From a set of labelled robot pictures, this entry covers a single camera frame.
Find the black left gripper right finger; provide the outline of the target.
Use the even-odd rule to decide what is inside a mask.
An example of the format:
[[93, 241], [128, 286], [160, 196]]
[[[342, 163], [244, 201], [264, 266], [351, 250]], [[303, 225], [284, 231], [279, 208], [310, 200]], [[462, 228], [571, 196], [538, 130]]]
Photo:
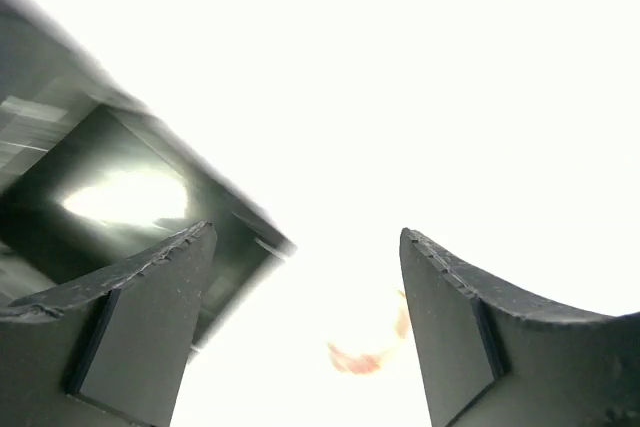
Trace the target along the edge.
[[404, 229], [401, 271], [435, 426], [635, 426], [639, 317], [526, 291]]

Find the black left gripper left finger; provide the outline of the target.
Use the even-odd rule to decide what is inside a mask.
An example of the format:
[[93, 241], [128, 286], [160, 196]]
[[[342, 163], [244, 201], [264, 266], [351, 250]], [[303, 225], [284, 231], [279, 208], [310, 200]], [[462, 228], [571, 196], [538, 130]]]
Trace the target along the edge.
[[215, 246], [199, 222], [3, 307], [2, 425], [169, 425]]

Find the large clear tape roll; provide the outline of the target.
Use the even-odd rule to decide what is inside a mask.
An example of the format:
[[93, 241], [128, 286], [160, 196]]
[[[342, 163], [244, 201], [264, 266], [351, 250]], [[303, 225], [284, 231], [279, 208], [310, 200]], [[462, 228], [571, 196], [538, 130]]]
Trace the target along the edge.
[[340, 305], [330, 321], [326, 346], [335, 370], [351, 375], [379, 372], [404, 344], [411, 328], [400, 289], [372, 291]]

